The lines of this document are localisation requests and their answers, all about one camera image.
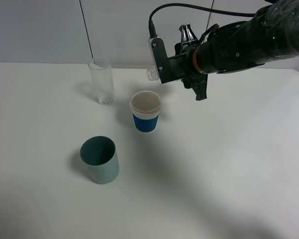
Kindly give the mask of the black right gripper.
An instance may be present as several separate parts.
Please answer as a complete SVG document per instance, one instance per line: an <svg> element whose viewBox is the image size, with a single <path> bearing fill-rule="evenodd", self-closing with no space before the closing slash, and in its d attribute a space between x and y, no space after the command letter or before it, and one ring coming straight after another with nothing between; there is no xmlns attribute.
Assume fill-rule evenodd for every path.
<svg viewBox="0 0 299 239"><path fill-rule="evenodd" d="M193 51L200 45L200 42L190 23L181 25L179 31L181 40L175 45L175 55L169 58L171 72L167 82L181 80L186 89L193 89L197 101L205 100L207 99L208 75L197 71L192 63Z"/></svg>

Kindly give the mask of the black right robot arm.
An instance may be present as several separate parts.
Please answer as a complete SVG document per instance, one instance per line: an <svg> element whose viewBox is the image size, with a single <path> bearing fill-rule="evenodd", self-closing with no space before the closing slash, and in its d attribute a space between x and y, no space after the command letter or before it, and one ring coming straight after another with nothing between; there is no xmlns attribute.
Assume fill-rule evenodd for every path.
<svg viewBox="0 0 299 239"><path fill-rule="evenodd" d="M207 98L209 74L244 71L268 62L299 56L299 0L278 0L248 21L205 31L187 50L184 87L196 100Z"/></svg>

